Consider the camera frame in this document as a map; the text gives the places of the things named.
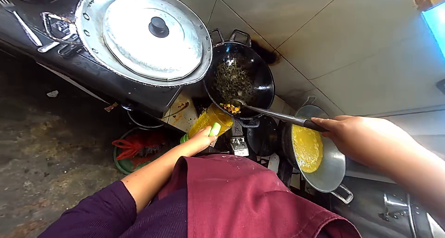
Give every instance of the pot lid knob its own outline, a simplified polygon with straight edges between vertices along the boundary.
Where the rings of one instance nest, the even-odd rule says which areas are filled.
[[[160,17],[152,17],[150,24],[148,24],[148,29],[153,34],[153,36],[164,38],[168,36],[169,30],[165,21]]]

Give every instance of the maroon apron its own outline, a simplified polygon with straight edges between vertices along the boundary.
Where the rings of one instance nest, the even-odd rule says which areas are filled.
[[[163,198],[187,184],[187,236],[359,238],[357,229],[292,192],[275,172],[235,155],[181,157]]]

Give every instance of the tile grout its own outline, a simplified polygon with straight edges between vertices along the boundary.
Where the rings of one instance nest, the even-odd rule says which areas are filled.
[[[218,0],[215,0],[215,3],[213,4],[212,12],[210,13],[209,21],[207,22],[207,25],[209,25],[210,18],[212,18],[212,14],[213,14],[213,10],[215,9],[216,1],[218,1]]]
[[[323,7],[322,9],[320,9],[320,11],[318,11],[313,17],[311,17],[311,19],[309,19],[307,22],[305,22],[300,28],[297,29],[297,31],[295,31],[291,36],[289,36],[284,42],[282,42],[277,48],[275,48],[275,50],[277,50],[278,48],[281,47],[281,45],[283,45],[287,40],[289,40],[289,38],[291,38],[293,35],[295,35],[298,30],[301,30],[301,28],[303,28],[307,23],[309,23],[312,19],[314,19],[315,16],[317,16],[321,11],[323,11],[327,6],[329,6],[329,4],[331,4],[332,2],[334,2],[335,0],[332,0],[330,2],[328,2],[328,4],[326,4],[325,7]]]
[[[344,114],[344,111],[339,107],[339,106],[337,106],[337,104],[335,104],[331,99],[329,99],[329,97],[327,97],[317,86],[315,86],[315,84],[314,83],[312,83],[312,81],[311,80],[313,80],[313,79],[311,79],[311,80],[309,80],[308,78],[306,78],[306,76],[305,75],[303,75],[303,73],[301,73],[300,72],[300,70],[298,70],[291,62],[289,62],[282,54],[280,54],[281,55],[281,57],[284,59],[284,60],[286,60],[295,70],[297,70],[306,80],[308,80],[308,82],[310,82],[311,84],[312,84],[312,86],[314,86],[314,88],[313,89],[310,89],[310,90],[308,90],[308,91],[305,91],[305,92],[303,92],[303,93],[306,93],[306,92],[309,92],[309,91],[311,91],[311,90],[314,90],[314,89],[318,89],[318,91],[320,91],[320,93],[322,93],[328,100],[330,100],[331,102],[332,102],[332,104],[334,104],[340,111],[342,111],[343,112],[343,114]]]
[[[263,39],[264,40],[264,42],[266,42],[267,44],[269,44],[269,46],[270,47],[272,47],[272,45],[268,42],[268,41],[266,41],[265,39],[264,39],[264,37],[263,36],[261,36],[254,28],[252,28],[252,26],[250,26],[250,24],[248,24],[248,22],[246,22],[240,15],[238,15],[236,12],[235,12],[235,10],[233,10],[226,2],[224,2],[224,0],[221,0],[221,2],[223,2],[228,8],[230,8],[230,10],[231,11],[233,11],[233,13],[234,14],[236,14],[236,16],[238,16],[249,28],[251,28],[259,37],[261,37],[261,39]]]
[[[320,77],[322,77],[322,76],[329,75],[329,74],[331,74],[332,72],[337,71],[337,70],[339,70],[339,69],[342,69],[342,68],[344,68],[344,67],[347,67],[347,66],[349,66],[349,65],[353,65],[353,64],[355,64],[355,63],[364,61],[364,60],[366,60],[366,59],[368,59],[368,58],[371,58],[371,57],[373,57],[373,56],[375,56],[375,55],[378,55],[381,51],[384,51],[384,50],[386,50],[386,49],[389,49],[389,48],[392,48],[392,47],[394,47],[394,46],[397,46],[397,45],[401,44],[402,42],[404,42],[404,41],[406,41],[406,40],[409,40],[409,39],[411,39],[411,38],[400,39],[400,40],[398,40],[398,41],[396,41],[396,42],[393,42],[390,46],[386,46],[386,47],[382,47],[382,48],[377,49],[377,50],[375,51],[375,53],[372,53],[372,54],[367,55],[367,56],[365,56],[365,57],[363,57],[363,58],[360,58],[360,59],[358,59],[358,60],[356,60],[356,61],[353,61],[352,63],[348,63],[348,64],[346,64],[346,65],[344,65],[344,66],[341,66],[341,67],[339,67],[339,68],[336,68],[335,70],[329,71],[328,73],[323,74],[323,75],[321,75],[321,76],[319,76],[319,77],[315,77],[315,78],[308,79],[308,80],[310,81],[310,80],[318,79],[318,78],[320,78]]]

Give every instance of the black wok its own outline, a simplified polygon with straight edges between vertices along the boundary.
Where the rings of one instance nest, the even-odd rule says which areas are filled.
[[[275,95],[274,79],[269,66],[252,49],[250,36],[234,30],[229,41],[224,41],[219,29],[221,42],[213,44],[213,59],[204,87],[212,101],[230,116],[242,120],[251,120],[262,114],[244,108],[241,113],[231,114],[220,105],[233,99],[244,100],[248,105],[269,109]],[[246,43],[237,42],[237,34],[247,36]]]

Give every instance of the person's left hand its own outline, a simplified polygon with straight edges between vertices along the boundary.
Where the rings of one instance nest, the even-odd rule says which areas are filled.
[[[191,145],[191,147],[195,149],[195,154],[201,152],[202,150],[205,150],[210,145],[210,143],[218,138],[218,136],[209,136],[211,129],[211,126],[201,128],[196,132],[195,135],[192,136],[192,138],[185,142],[189,143],[189,145]]]

